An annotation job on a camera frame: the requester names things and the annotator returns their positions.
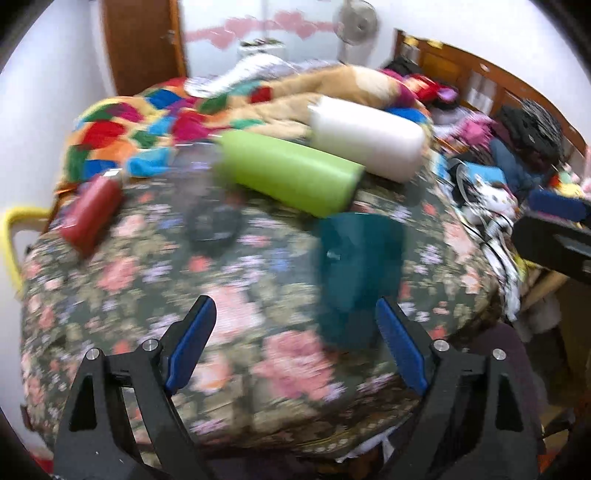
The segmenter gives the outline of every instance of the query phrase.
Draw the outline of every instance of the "pink wall decoration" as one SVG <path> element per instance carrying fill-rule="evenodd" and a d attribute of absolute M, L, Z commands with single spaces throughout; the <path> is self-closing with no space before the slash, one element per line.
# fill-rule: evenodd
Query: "pink wall decoration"
<path fill-rule="evenodd" d="M 302 40 L 305 40 L 316 32 L 334 32 L 335 26 L 332 22 L 311 22 L 305 19 L 304 14 L 299 10 L 288 12 L 279 10 L 273 20 L 267 20 L 263 25 L 262 20 L 254 17 L 227 18 L 223 25 L 218 27 L 201 28 L 184 34 L 185 42 L 209 40 L 219 50 L 227 50 L 235 40 L 242 40 L 253 31 L 285 31 L 295 33 Z"/>

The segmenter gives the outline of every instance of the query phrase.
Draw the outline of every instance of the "red cylinder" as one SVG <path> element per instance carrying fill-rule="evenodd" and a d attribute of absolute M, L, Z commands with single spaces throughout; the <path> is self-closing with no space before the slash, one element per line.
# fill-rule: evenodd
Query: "red cylinder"
<path fill-rule="evenodd" d="M 94 252 L 99 235 L 113 218 L 123 201 L 122 175 L 120 169 L 111 169 L 94 176 L 86 190 L 78 197 L 63 223 L 60 235 L 82 258 Z"/>

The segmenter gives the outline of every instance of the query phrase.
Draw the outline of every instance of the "white wall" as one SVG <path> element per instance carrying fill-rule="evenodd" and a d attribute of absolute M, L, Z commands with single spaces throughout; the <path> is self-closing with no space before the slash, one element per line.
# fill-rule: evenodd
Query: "white wall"
<path fill-rule="evenodd" d="M 546 96 L 591 143 L 589 76 L 530 0 L 396 0 L 393 6 L 388 27 L 451 44 L 511 72 Z"/>
<path fill-rule="evenodd" d="M 238 60 L 240 39 L 234 38 L 229 46 L 213 45 L 209 40 L 190 40 L 190 33 L 206 28 L 221 27 L 229 18 L 244 19 L 252 17 L 263 19 L 261 0 L 181 0 L 181 23 L 185 39 L 187 67 L 190 75 L 219 75 L 231 69 Z M 372 0 L 380 18 L 391 18 L 391 0 Z M 273 20 L 277 12 L 299 12 L 307 22 L 331 23 L 335 13 L 343 5 L 342 0 L 269 0 L 267 18 Z M 348 60 L 351 63 L 378 67 L 392 48 L 392 28 L 381 32 L 373 42 L 360 47 L 350 47 Z M 269 36 L 282 41 L 287 48 L 287 60 L 307 59 L 336 60 L 339 40 L 330 31 L 316 31 L 309 37 L 301 38 L 296 33 L 271 29 Z M 256 27 L 247 33 L 243 40 L 253 40 L 263 36 Z"/>
<path fill-rule="evenodd" d="M 0 73 L 0 212 L 15 205 L 50 207 L 64 139 L 73 120 L 106 96 L 95 60 L 88 0 L 54 0 L 19 43 Z M 36 235 L 17 235 L 22 258 Z M 0 268 L 0 406 L 26 443 L 20 369 L 21 305 Z"/>
<path fill-rule="evenodd" d="M 183 31 L 221 26 L 230 17 L 261 18 L 261 0 L 181 0 Z M 342 0 L 269 0 L 268 18 L 279 10 L 300 10 L 306 20 L 332 21 Z M 530 0 L 369 0 L 380 19 L 378 38 L 350 48 L 349 61 L 378 67 L 391 54 L 392 33 L 400 28 L 474 53 L 529 83 L 559 108 L 591 142 L 591 83 L 585 68 L 551 21 Z M 335 59 L 338 40 L 316 33 L 302 40 L 270 32 L 286 43 L 288 59 Z M 260 37 L 260 31 L 245 36 Z M 191 75 L 221 74 L 235 65 L 238 40 L 219 50 L 208 40 L 186 42 Z"/>
<path fill-rule="evenodd" d="M 103 28 L 102 14 L 103 0 L 91 0 L 90 2 L 90 26 L 92 28 L 92 44 L 95 48 L 96 62 L 99 66 L 100 78 L 107 92 L 107 96 L 117 95 L 115 79 L 111 70 L 111 62 L 107 52 L 105 30 Z"/>

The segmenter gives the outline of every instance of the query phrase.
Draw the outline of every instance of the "green cylinder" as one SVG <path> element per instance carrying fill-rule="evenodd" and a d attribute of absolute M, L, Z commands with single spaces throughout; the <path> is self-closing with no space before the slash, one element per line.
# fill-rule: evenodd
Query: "green cylinder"
<path fill-rule="evenodd" d="M 278 138 L 228 130 L 217 139 L 236 183 L 325 218 L 345 210 L 364 166 Z"/>

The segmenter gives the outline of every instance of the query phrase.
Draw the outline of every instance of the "floral bedspread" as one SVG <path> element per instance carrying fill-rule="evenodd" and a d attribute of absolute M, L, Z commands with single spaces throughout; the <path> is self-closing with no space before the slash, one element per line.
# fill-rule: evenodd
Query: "floral bedspread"
<path fill-rule="evenodd" d="M 434 185 L 426 168 L 406 185 L 371 177 L 353 208 L 407 225 L 399 302 L 436 338 L 484 308 L 496 280 Z M 83 264 L 55 231 L 25 262 L 25 395 L 50 447 L 84 353 L 127 352 L 159 338 L 199 294 L 216 302 L 217 325 L 174 403 L 204 448 L 336 458 L 408 414 L 418 399 L 383 343 L 343 353 L 316 332 L 313 218 L 242 190 L 242 230 L 211 258 L 191 250 L 172 194 L 157 178 L 129 186 L 110 234 Z M 124 396 L 137 441 L 148 445 L 133 393 Z"/>

